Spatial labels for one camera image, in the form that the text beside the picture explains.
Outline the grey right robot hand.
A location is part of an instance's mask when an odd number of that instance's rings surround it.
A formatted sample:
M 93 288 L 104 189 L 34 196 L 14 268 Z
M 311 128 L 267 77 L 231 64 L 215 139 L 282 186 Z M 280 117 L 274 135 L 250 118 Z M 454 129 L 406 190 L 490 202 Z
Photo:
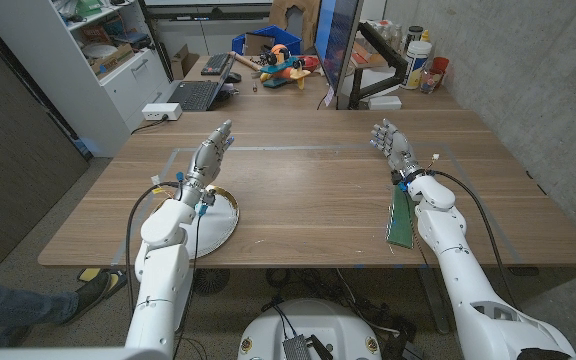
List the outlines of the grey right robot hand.
M 405 134 L 394 124 L 384 119 L 382 125 L 373 126 L 371 134 L 370 143 L 385 155 L 394 185 L 408 184 L 424 173 Z

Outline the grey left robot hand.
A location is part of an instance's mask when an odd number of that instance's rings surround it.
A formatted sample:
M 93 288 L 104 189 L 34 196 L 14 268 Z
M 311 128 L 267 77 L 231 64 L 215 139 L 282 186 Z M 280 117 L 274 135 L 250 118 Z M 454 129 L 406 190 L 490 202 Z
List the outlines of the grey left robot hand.
M 220 172 L 224 153 L 234 141 L 230 135 L 232 121 L 226 120 L 204 140 L 189 163 L 186 177 L 175 193 L 175 199 L 194 207 L 204 189 L 210 185 Z

